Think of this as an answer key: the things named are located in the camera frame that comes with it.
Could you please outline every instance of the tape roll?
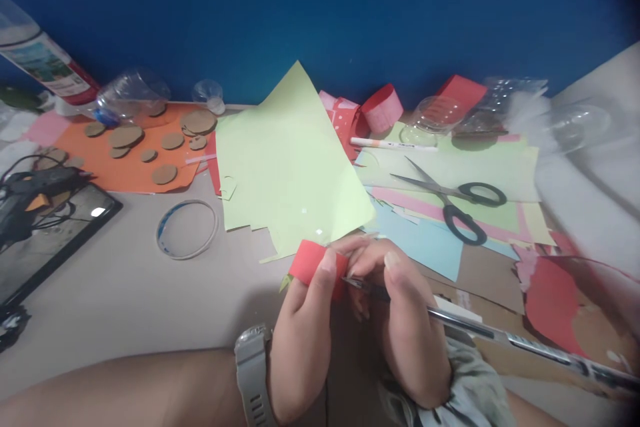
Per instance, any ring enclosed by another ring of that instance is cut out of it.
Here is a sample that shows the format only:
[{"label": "tape roll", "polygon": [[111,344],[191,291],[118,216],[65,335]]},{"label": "tape roll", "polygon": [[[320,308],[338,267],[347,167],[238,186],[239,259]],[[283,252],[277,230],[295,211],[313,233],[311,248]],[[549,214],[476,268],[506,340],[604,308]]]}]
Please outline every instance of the tape roll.
[{"label": "tape roll", "polygon": [[382,133],[400,120],[404,109],[393,85],[388,83],[374,93],[364,105],[362,113],[373,133]]},{"label": "tape roll", "polygon": [[[163,238],[163,235],[165,235],[167,231],[167,222],[169,221],[171,216],[173,216],[182,207],[185,207],[186,205],[193,205],[193,204],[203,205],[204,207],[209,209],[209,211],[211,211],[211,213],[213,214],[213,225],[211,228],[211,235],[209,235],[209,237],[205,240],[202,246],[196,248],[193,252],[186,255],[177,255],[167,247],[166,239]],[[158,228],[156,230],[156,242],[158,244],[158,248],[163,252],[163,254],[165,254],[167,257],[173,260],[188,260],[188,259],[197,257],[198,255],[202,254],[206,249],[208,249],[209,246],[211,245],[211,242],[213,242],[213,238],[215,237],[215,234],[218,232],[218,224],[219,224],[218,216],[216,215],[215,210],[213,210],[213,208],[207,202],[204,202],[202,200],[196,200],[196,199],[182,201],[174,205],[172,208],[170,208],[167,211],[167,213],[165,213],[165,215],[160,219],[160,222],[158,223]]]}]

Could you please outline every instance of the black scissors handle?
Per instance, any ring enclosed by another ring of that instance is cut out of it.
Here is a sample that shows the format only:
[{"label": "black scissors handle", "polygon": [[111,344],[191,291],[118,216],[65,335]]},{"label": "black scissors handle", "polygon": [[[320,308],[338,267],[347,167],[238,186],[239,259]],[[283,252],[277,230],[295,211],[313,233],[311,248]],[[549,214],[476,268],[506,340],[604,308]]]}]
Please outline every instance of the black scissors handle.
[{"label": "black scissors handle", "polygon": [[[442,212],[445,216],[445,223],[447,224],[447,227],[449,227],[449,230],[451,230],[451,233],[462,240],[463,243],[467,245],[478,246],[484,244],[487,241],[487,234],[485,233],[485,231],[482,230],[480,226],[473,221],[473,218],[468,213],[464,213],[452,203],[445,205],[445,207],[442,209]],[[453,221],[453,219],[456,218],[467,227],[469,227],[469,229],[476,236],[475,240],[470,239],[458,230],[458,227]]]},{"label": "black scissors handle", "polygon": [[[495,194],[497,199],[485,197],[484,195],[480,195],[475,193],[471,189],[473,188],[484,188]],[[500,190],[499,188],[494,187],[493,185],[489,185],[488,183],[483,182],[469,182],[464,183],[458,187],[458,190],[461,193],[464,193],[467,197],[471,198],[471,201],[475,203],[479,203],[480,205],[488,205],[489,207],[499,207],[500,205],[504,205],[507,203],[507,196]]]}]

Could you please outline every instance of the ballpoint pen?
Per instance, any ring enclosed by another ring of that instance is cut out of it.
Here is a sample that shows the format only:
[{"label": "ballpoint pen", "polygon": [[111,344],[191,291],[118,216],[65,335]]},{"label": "ballpoint pen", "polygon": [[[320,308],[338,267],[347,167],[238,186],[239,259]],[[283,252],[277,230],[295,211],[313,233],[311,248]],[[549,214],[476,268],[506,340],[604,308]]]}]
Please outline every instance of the ballpoint pen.
[{"label": "ballpoint pen", "polygon": [[[382,302],[391,301],[389,293],[384,286],[366,282],[365,280],[357,278],[342,277],[342,280],[347,282],[350,286],[363,290],[365,293],[381,300]],[[532,354],[560,364],[572,370],[574,373],[590,379],[591,381],[606,384],[608,387],[621,387],[630,391],[640,392],[640,379],[632,375],[597,364],[579,355],[568,354],[562,350],[547,347],[546,345],[538,342],[531,342],[524,337],[510,334],[504,330],[450,314],[449,312],[439,308],[431,306],[426,306],[426,308],[432,318],[439,320],[443,324],[452,328],[463,330],[469,334],[473,334],[486,340],[491,340],[492,342],[503,346],[526,350],[527,352],[531,352]]]}]

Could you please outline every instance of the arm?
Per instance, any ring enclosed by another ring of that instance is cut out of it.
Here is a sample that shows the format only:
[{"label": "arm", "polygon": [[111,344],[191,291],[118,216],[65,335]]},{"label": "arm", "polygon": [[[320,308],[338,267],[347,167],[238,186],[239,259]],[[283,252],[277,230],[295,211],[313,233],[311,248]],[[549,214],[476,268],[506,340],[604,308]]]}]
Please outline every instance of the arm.
[{"label": "arm", "polygon": [[36,385],[0,404],[0,424],[244,426],[229,350],[109,360]]}]

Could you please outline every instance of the marker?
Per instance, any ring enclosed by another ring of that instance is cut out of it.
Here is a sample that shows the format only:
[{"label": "marker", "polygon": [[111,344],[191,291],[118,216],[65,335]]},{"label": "marker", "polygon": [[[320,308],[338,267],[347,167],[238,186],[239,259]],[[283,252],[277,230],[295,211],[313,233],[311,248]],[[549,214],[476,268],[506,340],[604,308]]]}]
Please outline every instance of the marker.
[{"label": "marker", "polygon": [[438,151],[438,147],[423,147],[422,145],[413,145],[412,143],[388,142],[385,140],[361,139],[351,137],[351,144],[360,147],[376,147],[398,150],[418,150],[418,151]]}]

